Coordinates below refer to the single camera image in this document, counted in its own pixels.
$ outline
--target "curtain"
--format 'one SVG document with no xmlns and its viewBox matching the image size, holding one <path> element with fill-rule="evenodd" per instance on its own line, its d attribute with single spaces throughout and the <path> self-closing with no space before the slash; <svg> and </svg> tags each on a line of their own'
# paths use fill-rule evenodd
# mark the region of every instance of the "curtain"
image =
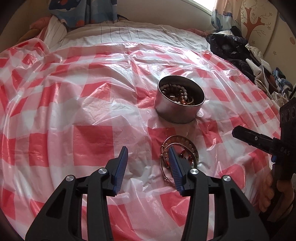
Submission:
<svg viewBox="0 0 296 241">
<path fill-rule="evenodd" d="M 212 25 L 218 31 L 230 30 L 232 26 L 242 30 L 242 0 L 216 0 L 212 13 Z"/>
</svg>

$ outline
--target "plastic sheet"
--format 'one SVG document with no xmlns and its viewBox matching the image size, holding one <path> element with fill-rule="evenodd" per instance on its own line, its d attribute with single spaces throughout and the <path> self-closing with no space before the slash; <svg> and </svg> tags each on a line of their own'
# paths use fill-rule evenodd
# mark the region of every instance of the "plastic sheet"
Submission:
<svg viewBox="0 0 296 241">
<path fill-rule="evenodd" d="M 115 240 L 180 240 L 189 199 L 163 180 L 159 165 L 160 145 L 174 134 L 195 143 L 201 171 L 230 175 L 256 204 L 269 157 L 231 131 L 243 125 L 279 137 L 279 113 L 240 71 L 211 52 L 126 42 L 50 53 L 32 39 L 1 53 L 0 67 L 1 208 L 22 237 L 66 175 L 90 175 L 125 145 L 122 188 L 108 198 Z M 194 80 L 205 92 L 189 124 L 169 123 L 153 107 L 157 82 L 170 74 Z M 85 222 L 82 227 L 86 238 Z"/>
</svg>

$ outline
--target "red and white plastic tablecloth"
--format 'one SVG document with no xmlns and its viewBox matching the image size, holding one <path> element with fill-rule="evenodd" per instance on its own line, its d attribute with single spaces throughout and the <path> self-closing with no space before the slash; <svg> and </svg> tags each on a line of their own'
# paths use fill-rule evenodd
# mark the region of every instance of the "red and white plastic tablecloth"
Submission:
<svg viewBox="0 0 296 241">
<path fill-rule="evenodd" d="M 41 40 L 31 39 L 1 53 L 0 68 L 0 201 L 22 237 L 66 175 L 90 175 L 125 145 L 122 188 L 107 199 L 114 239 L 180 240 L 189 198 L 163 180 L 159 165 L 160 145 L 175 134 L 194 142 L 201 171 L 230 175 L 256 203 L 269 156 L 231 132 L 243 125 L 279 137 L 279 112 L 238 69 L 211 52 L 126 42 L 50 53 Z M 154 109 L 158 81 L 172 74 L 192 79 L 205 92 L 189 124 L 169 123 Z"/>
</svg>

